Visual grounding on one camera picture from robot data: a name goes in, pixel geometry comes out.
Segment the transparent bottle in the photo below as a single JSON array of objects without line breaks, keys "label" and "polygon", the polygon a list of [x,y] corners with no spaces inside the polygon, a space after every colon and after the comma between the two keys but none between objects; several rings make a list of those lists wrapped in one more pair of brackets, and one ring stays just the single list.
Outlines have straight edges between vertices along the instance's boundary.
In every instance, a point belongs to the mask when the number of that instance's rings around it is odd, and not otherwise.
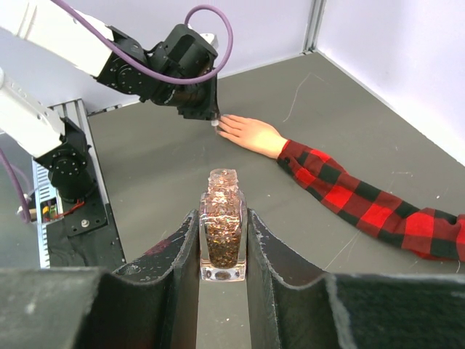
[{"label": "transparent bottle", "polygon": [[234,169],[210,172],[200,207],[201,279],[246,278],[247,205]]}]

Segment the white wall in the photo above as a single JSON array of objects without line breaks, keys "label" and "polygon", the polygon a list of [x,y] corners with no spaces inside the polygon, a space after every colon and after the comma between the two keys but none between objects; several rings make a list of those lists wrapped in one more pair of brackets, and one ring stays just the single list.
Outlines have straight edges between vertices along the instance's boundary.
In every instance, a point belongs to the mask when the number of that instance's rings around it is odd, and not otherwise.
[{"label": "white wall", "polygon": [[[0,10],[13,0],[0,0]],[[212,4],[227,14],[235,34],[235,46],[220,76],[298,55],[302,51],[311,0],[68,0],[76,9],[113,25],[152,48],[183,23],[187,12],[199,4]],[[194,29],[216,33],[219,54],[226,47],[222,21],[210,12],[192,20]],[[83,98],[89,111],[134,101],[95,83],[64,60],[11,37],[0,30],[0,65],[43,104],[53,105]]]},{"label": "white wall", "polygon": [[465,1],[327,0],[317,46],[465,164]]}]

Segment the sleeve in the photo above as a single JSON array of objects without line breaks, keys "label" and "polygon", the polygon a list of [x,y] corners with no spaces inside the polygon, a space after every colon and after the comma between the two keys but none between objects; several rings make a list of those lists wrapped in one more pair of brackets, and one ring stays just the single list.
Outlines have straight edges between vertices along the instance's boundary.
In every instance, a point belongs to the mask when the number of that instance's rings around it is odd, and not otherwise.
[{"label": "sleeve", "polygon": [[435,260],[465,260],[465,214],[418,209],[351,176],[330,156],[289,140],[278,164],[322,205],[368,235]]}]

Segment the red plaid shirt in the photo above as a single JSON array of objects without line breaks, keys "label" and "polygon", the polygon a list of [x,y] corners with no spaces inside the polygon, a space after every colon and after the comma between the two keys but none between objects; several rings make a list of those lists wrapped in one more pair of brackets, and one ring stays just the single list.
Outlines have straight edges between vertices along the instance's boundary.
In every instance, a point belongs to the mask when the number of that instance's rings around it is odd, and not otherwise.
[{"label": "red plaid shirt", "polygon": [[423,258],[465,260],[465,214],[418,209],[293,140],[284,146],[278,163],[321,204],[362,232]]}]

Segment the mannequin hand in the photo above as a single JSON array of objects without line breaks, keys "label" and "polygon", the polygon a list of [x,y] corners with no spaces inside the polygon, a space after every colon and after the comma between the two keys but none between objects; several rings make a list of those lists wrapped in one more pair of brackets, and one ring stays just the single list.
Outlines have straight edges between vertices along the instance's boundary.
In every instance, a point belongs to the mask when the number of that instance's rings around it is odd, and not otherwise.
[{"label": "mannequin hand", "polygon": [[250,151],[277,159],[287,139],[271,125],[235,115],[222,116],[219,135]]}]

